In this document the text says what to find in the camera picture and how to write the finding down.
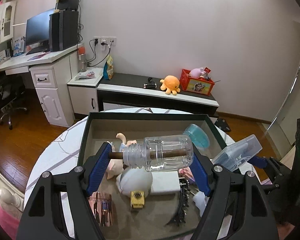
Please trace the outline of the pink piglet figurine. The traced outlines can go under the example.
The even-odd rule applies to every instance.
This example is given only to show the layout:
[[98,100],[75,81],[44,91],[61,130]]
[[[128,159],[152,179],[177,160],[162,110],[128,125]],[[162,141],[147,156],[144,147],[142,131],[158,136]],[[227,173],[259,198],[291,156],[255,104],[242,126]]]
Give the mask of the pink piglet figurine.
[[121,140],[121,145],[119,150],[115,150],[115,146],[112,142],[108,142],[111,144],[112,152],[110,154],[110,162],[106,169],[106,177],[107,179],[111,179],[114,176],[120,175],[123,171],[123,150],[127,149],[128,146],[132,144],[136,144],[136,140],[127,140],[126,136],[123,133],[117,133],[116,139]]

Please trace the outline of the pastel block toy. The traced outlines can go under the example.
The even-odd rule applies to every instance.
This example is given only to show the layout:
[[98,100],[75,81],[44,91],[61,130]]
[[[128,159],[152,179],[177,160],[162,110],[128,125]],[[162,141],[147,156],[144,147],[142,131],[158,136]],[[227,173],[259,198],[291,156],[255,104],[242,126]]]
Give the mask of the pastel block toy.
[[179,175],[181,177],[184,177],[186,178],[190,184],[194,184],[195,183],[195,179],[194,179],[194,176],[190,170],[189,167],[186,167],[186,168],[181,168],[179,171],[178,171]]

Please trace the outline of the white plastic holder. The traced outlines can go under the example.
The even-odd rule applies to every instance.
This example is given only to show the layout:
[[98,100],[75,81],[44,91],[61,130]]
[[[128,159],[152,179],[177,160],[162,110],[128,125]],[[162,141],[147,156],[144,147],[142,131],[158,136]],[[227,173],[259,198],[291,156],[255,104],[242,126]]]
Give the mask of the white plastic holder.
[[207,197],[202,191],[198,191],[192,199],[199,210],[200,217],[202,217],[206,209],[207,202],[209,201],[209,197]]

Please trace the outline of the clear plastic card box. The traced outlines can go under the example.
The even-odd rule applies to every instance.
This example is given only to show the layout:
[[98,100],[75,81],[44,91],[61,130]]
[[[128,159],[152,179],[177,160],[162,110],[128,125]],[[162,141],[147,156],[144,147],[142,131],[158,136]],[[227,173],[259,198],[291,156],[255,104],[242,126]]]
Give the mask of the clear plastic card box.
[[221,165],[229,171],[241,167],[252,157],[262,150],[257,137],[252,134],[238,142],[226,146],[217,156],[212,159],[214,165]]

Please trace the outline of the white square box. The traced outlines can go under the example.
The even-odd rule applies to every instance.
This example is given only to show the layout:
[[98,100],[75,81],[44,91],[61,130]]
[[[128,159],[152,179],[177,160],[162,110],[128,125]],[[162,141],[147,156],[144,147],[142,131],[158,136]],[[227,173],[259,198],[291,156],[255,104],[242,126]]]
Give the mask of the white square box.
[[177,171],[153,172],[151,195],[167,195],[180,191],[179,174]]

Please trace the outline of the teal round case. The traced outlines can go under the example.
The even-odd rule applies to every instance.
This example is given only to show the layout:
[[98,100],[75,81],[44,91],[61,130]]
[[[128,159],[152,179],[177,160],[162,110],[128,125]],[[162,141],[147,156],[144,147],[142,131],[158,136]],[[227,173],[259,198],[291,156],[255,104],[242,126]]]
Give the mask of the teal round case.
[[209,137],[196,124],[190,124],[183,132],[183,135],[187,135],[198,149],[206,150],[210,147]]

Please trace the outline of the white round figurine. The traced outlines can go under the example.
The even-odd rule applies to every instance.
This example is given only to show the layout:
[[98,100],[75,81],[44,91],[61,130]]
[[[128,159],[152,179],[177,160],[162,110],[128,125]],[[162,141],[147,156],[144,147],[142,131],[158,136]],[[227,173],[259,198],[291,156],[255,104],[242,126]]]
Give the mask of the white round figurine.
[[116,178],[116,185],[119,193],[130,197],[132,191],[143,191],[148,196],[153,183],[151,172],[144,168],[126,168]]

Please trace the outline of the rose gold metal canister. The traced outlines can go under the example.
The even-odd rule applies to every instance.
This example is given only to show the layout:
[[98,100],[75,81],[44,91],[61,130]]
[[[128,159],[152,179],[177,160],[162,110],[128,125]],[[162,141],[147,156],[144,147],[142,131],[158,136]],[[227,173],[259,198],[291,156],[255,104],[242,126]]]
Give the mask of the rose gold metal canister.
[[96,191],[88,198],[89,205],[99,226],[110,227],[114,224],[111,194]]

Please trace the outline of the black hair clip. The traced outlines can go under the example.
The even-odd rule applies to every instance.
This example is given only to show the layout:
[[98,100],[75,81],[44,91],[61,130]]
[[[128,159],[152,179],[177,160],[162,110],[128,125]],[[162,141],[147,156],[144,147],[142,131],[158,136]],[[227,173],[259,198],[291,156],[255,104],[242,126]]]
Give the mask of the black hair clip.
[[189,184],[186,182],[181,183],[177,209],[166,225],[174,224],[180,226],[185,223],[186,209],[189,207],[189,192]]

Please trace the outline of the clear glass bottle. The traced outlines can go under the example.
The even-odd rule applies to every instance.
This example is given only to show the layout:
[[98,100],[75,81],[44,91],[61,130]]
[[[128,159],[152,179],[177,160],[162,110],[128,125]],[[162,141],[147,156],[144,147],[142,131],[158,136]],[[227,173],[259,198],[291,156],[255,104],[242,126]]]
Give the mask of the clear glass bottle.
[[147,172],[175,171],[189,167],[194,150],[186,135],[146,137],[123,150],[123,164],[131,168],[144,168]]

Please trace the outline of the blue gold long box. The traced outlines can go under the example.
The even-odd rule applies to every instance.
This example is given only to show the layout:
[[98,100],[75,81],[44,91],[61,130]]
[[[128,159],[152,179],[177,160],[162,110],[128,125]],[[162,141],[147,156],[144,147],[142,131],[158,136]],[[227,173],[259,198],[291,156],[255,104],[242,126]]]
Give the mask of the blue gold long box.
[[132,210],[143,209],[145,205],[145,193],[143,191],[130,192],[130,207]]

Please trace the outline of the black floor scale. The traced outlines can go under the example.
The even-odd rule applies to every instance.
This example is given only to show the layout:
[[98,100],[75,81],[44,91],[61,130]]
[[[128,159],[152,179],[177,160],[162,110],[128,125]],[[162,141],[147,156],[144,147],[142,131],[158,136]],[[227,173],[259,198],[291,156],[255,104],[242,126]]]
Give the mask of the black floor scale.
[[218,127],[220,130],[222,130],[223,132],[231,132],[230,126],[223,118],[217,118],[217,120],[215,121],[215,126]]

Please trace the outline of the pink plush toy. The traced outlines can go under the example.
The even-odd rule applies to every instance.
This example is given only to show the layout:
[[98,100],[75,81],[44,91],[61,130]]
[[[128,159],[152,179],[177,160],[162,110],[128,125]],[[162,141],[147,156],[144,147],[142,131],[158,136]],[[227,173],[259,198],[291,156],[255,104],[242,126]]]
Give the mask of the pink plush toy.
[[204,68],[194,68],[189,72],[189,76],[198,79],[204,75]]

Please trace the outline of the black computer tower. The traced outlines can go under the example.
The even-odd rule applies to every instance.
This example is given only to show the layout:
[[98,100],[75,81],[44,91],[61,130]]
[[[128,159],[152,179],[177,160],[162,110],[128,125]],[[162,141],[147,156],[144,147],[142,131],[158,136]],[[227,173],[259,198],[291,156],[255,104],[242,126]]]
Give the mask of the black computer tower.
[[62,10],[50,15],[50,51],[66,50],[78,42],[78,12]]

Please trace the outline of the black computer monitor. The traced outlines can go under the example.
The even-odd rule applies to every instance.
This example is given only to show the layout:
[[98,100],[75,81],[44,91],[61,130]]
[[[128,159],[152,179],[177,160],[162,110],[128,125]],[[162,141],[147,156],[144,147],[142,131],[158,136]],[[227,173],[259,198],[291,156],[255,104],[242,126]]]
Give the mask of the black computer monitor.
[[49,20],[50,15],[53,13],[54,9],[50,9],[27,20],[25,45],[30,46],[35,43],[40,43],[40,46],[28,51],[27,55],[50,50]]

